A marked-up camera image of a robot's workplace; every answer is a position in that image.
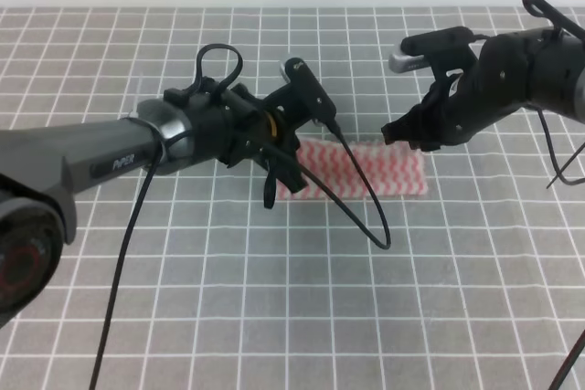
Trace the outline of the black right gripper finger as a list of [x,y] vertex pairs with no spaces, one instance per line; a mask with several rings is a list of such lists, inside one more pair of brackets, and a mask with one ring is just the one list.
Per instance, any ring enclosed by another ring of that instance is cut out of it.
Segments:
[[413,151],[431,153],[440,150],[444,145],[445,142],[440,137],[433,135],[413,135],[409,138],[409,147]]
[[421,110],[411,109],[399,119],[387,123],[381,129],[385,144],[394,142],[420,144],[427,139],[422,122]]

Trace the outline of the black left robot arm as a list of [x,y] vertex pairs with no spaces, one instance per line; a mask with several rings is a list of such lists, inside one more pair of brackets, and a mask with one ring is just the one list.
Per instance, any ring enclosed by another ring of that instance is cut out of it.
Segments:
[[209,160],[259,160],[236,138],[258,137],[295,154],[294,133],[310,116],[290,85],[258,99],[237,85],[169,89],[119,120],[1,134],[1,320],[42,291],[78,227],[75,197],[142,167],[166,175]]

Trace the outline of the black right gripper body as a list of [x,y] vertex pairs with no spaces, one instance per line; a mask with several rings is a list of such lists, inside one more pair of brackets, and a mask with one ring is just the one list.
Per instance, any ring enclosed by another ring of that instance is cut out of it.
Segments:
[[479,131],[528,103],[529,55],[519,36],[489,37],[472,68],[437,79],[417,109],[426,135],[444,146],[469,142]]

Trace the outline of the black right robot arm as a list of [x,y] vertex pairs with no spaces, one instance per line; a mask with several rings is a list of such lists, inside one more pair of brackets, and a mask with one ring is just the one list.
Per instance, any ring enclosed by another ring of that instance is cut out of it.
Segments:
[[423,152],[463,144],[521,108],[584,120],[584,44],[558,29],[480,37],[456,26],[407,37],[400,49],[413,58],[410,69],[430,67],[435,80],[420,103],[383,127],[387,144]]

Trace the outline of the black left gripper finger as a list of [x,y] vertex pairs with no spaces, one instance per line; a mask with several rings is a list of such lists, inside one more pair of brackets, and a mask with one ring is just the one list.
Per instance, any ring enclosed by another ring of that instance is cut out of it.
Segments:
[[273,172],[275,178],[282,183],[290,193],[297,194],[306,187],[303,173],[298,160],[289,154],[275,155]]
[[276,171],[270,167],[263,187],[263,205],[266,209],[273,209],[278,189]]

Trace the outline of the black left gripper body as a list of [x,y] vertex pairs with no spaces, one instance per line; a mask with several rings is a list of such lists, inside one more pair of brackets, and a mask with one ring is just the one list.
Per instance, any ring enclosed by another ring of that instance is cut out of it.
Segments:
[[224,87],[218,81],[197,81],[182,90],[184,168],[217,160],[231,168],[244,160],[268,172],[275,155],[297,160],[302,126],[302,103],[286,84],[264,99],[243,84]]

